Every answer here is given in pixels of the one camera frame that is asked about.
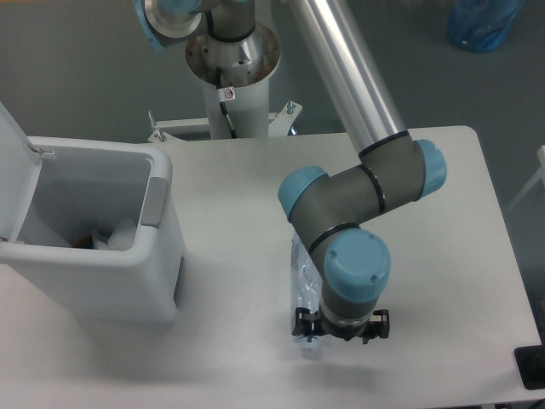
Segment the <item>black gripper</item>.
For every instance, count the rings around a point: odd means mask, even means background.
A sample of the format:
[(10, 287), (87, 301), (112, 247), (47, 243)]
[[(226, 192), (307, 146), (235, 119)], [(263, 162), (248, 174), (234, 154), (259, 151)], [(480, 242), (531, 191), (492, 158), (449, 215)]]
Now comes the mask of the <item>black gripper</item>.
[(362, 317), (341, 320), (328, 318), (319, 311), (311, 312), (309, 308), (296, 307), (292, 319), (291, 335), (310, 343), (314, 338), (331, 335), (344, 341), (356, 337), (363, 344), (380, 338), (388, 339), (390, 334), (390, 314), (387, 309), (375, 310)]

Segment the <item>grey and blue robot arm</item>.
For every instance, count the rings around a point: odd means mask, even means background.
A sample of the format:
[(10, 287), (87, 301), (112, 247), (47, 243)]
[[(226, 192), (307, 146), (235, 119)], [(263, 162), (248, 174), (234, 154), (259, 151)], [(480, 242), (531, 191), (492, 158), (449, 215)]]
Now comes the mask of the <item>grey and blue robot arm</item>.
[[(134, 7), (153, 48), (186, 44), (186, 62), (204, 87), (212, 138), (271, 135), (268, 80), (280, 50), (256, 20), (254, 2), (137, 1)], [(290, 7), (359, 156), (356, 166), (334, 176), (303, 167), (278, 189), (322, 279), (318, 306), (295, 309), (292, 333), (308, 343), (325, 335), (386, 338), (389, 314), (376, 303), (389, 279), (390, 254), (362, 224), (439, 190), (445, 159), (403, 126), (345, 2)]]

